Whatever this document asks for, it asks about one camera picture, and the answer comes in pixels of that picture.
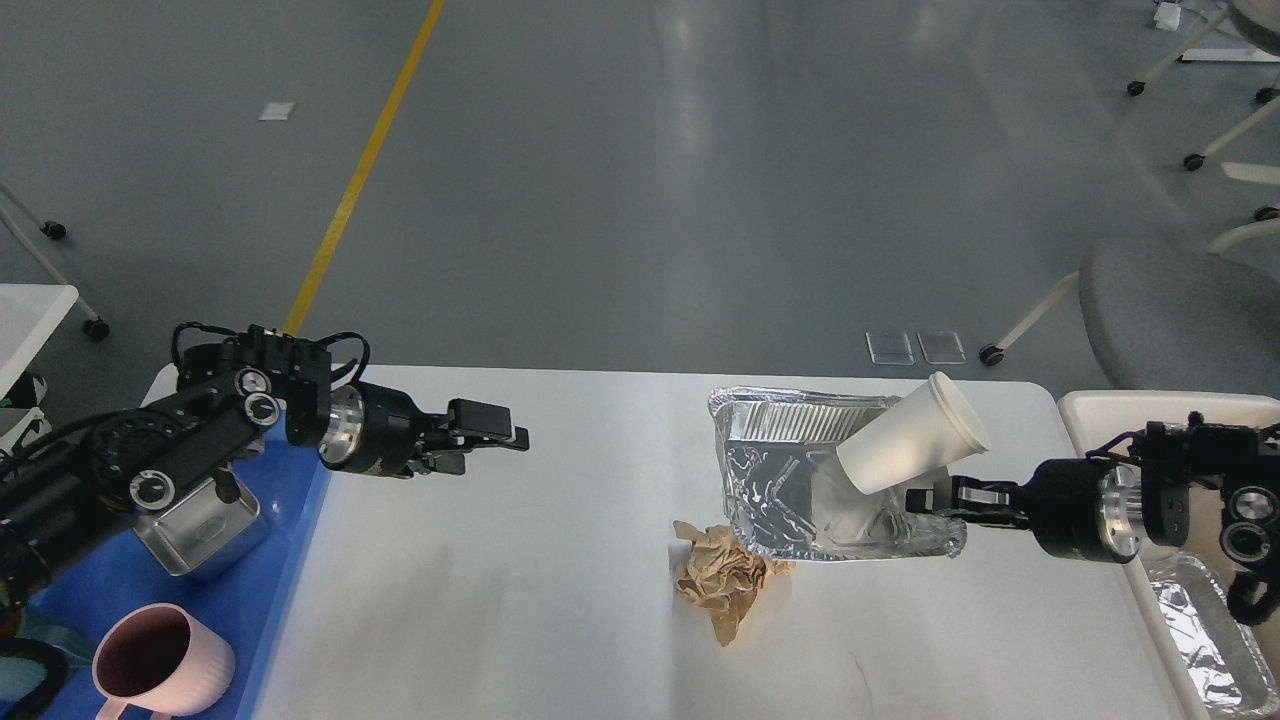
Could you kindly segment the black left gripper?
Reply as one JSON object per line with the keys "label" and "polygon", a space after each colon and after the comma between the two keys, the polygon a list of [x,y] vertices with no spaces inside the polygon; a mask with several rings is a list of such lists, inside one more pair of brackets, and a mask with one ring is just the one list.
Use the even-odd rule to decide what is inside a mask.
{"label": "black left gripper", "polygon": [[353,382],[333,391],[317,454],[333,471],[410,479],[461,477],[476,448],[529,451],[529,429],[506,406],[453,398],[445,413],[424,413],[403,391]]}

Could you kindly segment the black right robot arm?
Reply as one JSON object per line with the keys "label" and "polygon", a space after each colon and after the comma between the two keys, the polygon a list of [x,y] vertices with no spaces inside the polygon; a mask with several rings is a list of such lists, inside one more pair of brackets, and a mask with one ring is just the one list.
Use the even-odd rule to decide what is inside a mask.
{"label": "black right robot arm", "polygon": [[1148,421],[1083,457],[1043,461],[1030,479],[950,475],[909,489],[909,512],[1030,532],[1057,559],[1126,564],[1143,544],[1190,536],[1190,489],[1219,497],[1222,553],[1235,565],[1226,607],[1258,626],[1277,611],[1277,427]]}

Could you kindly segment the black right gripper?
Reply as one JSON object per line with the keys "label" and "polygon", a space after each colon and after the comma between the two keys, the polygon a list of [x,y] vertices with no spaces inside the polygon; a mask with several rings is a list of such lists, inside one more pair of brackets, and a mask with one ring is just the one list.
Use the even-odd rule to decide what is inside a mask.
{"label": "black right gripper", "polygon": [[1126,564],[1139,555],[1146,525],[1140,478],[1098,459],[1055,459],[1030,478],[1030,520],[1019,510],[1024,487],[1011,480],[946,475],[905,491],[905,510],[979,527],[1032,530],[1056,559]]}

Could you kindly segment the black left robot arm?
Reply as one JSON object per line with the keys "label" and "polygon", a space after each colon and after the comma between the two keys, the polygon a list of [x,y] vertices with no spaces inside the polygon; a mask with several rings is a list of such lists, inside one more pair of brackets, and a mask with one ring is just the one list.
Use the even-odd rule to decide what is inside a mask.
{"label": "black left robot arm", "polygon": [[529,448],[507,407],[424,413],[301,340],[210,325],[172,346],[175,391],[65,424],[3,456],[3,616],[40,596],[58,634],[3,639],[4,717],[93,712],[88,646],[137,605],[174,603],[236,667],[200,717],[247,719],[326,489],[326,471],[460,475],[476,448]]}

